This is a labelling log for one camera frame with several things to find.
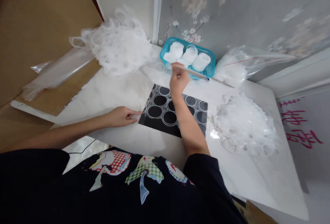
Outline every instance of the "floral wallpaper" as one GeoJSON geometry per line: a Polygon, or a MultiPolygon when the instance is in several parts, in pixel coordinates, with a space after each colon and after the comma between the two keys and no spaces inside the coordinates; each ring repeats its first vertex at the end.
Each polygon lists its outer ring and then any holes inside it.
{"type": "Polygon", "coordinates": [[[241,45],[304,59],[330,46],[330,0],[162,0],[158,45],[172,36],[210,49],[218,60],[241,45]]]}

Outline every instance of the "black cable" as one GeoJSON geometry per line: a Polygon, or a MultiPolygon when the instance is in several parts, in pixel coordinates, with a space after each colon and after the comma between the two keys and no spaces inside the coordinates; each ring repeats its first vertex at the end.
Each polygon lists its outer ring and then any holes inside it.
{"type": "Polygon", "coordinates": [[[88,148],[90,145],[92,145],[92,143],[93,143],[94,141],[92,141],[91,144],[89,144],[87,147],[85,147],[85,149],[84,149],[81,153],[85,152],[86,148],[88,148]]]}

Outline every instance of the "finger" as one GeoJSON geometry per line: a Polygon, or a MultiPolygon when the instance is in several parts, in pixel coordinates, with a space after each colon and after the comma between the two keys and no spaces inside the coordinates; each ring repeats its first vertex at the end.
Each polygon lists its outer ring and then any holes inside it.
{"type": "Polygon", "coordinates": [[[181,70],[180,72],[180,78],[181,79],[190,79],[189,73],[186,70],[181,70]]]}
{"type": "Polygon", "coordinates": [[[135,111],[135,110],[131,110],[129,108],[127,108],[127,112],[130,115],[140,115],[140,114],[142,114],[142,111],[135,111]]]}
{"type": "Polygon", "coordinates": [[[129,124],[133,124],[133,123],[135,123],[137,121],[138,121],[138,119],[132,118],[132,119],[127,120],[126,123],[127,123],[127,125],[129,125],[129,124]]]}
{"type": "Polygon", "coordinates": [[[181,74],[181,69],[177,67],[177,65],[183,66],[181,63],[174,62],[172,63],[172,78],[173,80],[176,80],[178,76],[181,74]]]}

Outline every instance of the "black mat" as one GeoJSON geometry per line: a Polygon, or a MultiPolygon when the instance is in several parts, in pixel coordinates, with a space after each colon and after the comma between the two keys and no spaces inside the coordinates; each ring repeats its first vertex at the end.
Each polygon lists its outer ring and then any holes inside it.
{"type": "MultiPolygon", "coordinates": [[[[204,136],[207,122],[207,102],[183,94],[186,105],[204,136]]],[[[139,124],[181,138],[171,93],[168,88],[154,84],[139,124]]]]}

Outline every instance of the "brown cardboard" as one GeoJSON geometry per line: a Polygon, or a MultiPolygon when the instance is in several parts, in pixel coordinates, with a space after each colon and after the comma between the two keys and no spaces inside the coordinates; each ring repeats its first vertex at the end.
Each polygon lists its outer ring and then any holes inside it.
{"type": "Polygon", "coordinates": [[[15,142],[49,130],[53,123],[6,104],[0,108],[0,153],[15,142]]]}
{"type": "MultiPolygon", "coordinates": [[[[92,0],[0,0],[0,151],[6,144],[52,125],[10,107],[21,88],[37,76],[30,67],[61,57],[71,49],[70,36],[79,36],[81,29],[101,22],[92,0]]],[[[81,86],[97,66],[95,62],[86,66],[91,72],[83,77],[81,86]]],[[[61,93],[70,92],[65,97],[71,98],[78,91],[77,82],[61,93]]]]}
{"type": "Polygon", "coordinates": [[[98,61],[94,59],[58,88],[43,90],[34,101],[25,101],[22,94],[15,98],[15,100],[57,116],[99,69],[100,65],[98,61]]]}
{"type": "Polygon", "coordinates": [[[258,209],[250,201],[247,201],[245,206],[242,206],[235,200],[234,203],[249,224],[277,224],[277,222],[258,209]]]}

